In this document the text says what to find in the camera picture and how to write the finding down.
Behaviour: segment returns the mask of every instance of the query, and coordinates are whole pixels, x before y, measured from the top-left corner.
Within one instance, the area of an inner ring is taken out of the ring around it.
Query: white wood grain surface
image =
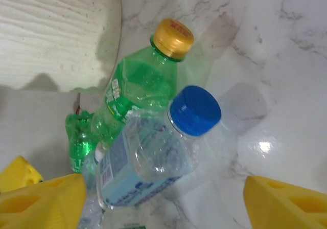
[[[120,0],[0,0],[0,85],[103,90],[120,30]]]

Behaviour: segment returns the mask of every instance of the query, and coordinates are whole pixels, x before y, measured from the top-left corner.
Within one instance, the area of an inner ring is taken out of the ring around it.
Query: water bottle
[[[164,19],[150,38],[150,46],[118,63],[103,104],[92,120],[92,131],[104,149],[113,144],[132,111],[167,107],[177,93],[177,63],[184,59],[193,41],[186,26]]]
[[[215,98],[187,86],[167,110],[135,111],[97,167],[102,208],[140,205],[198,165],[199,141],[221,118]]]
[[[103,158],[101,143],[95,151],[90,152],[84,160],[82,175],[87,190],[83,212],[78,229],[100,229],[102,223],[102,208],[99,206],[96,186],[96,169],[98,162]]]

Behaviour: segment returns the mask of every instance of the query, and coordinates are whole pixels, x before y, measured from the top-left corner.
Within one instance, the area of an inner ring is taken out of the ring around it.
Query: clear plastic bottle
[[[108,209],[102,217],[102,229],[149,229],[142,211],[137,207]]]
[[[215,98],[187,86],[167,110],[139,110],[98,164],[102,208],[140,205],[198,165],[199,141],[221,118]]]
[[[101,143],[98,143],[95,151],[90,152],[84,159],[82,175],[84,176],[87,193],[96,193],[96,171],[99,161],[103,158]]]
[[[96,194],[87,194],[77,229],[101,229],[103,210]]]
[[[177,63],[184,59],[193,41],[186,26],[164,19],[150,38],[149,47],[118,63],[104,102],[92,120],[92,131],[104,149],[113,144],[133,110],[156,111],[167,107],[177,93]]]

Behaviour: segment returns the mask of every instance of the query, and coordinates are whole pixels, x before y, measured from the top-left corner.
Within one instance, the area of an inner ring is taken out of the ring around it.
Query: green plastic bottle
[[[182,23],[164,19],[151,45],[123,58],[106,88],[104,102],[92,119],[104,149],[109,149],[130,112],[161,110],[176,96],[177,63],[191,49],[194,37]]]
[[[65,126],[69,139],[69,160],[74,173],[81,173],[85,157],[94,151],[98,137],[91,132],[93,113],[69,114]]]

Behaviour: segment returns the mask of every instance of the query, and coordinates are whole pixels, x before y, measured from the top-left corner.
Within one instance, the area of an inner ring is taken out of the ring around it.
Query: light blue label
[[[140,205],[179,178],[143,181],[131,164],[124,131],[99,164],[101,195],[105,203],[112,206]]]

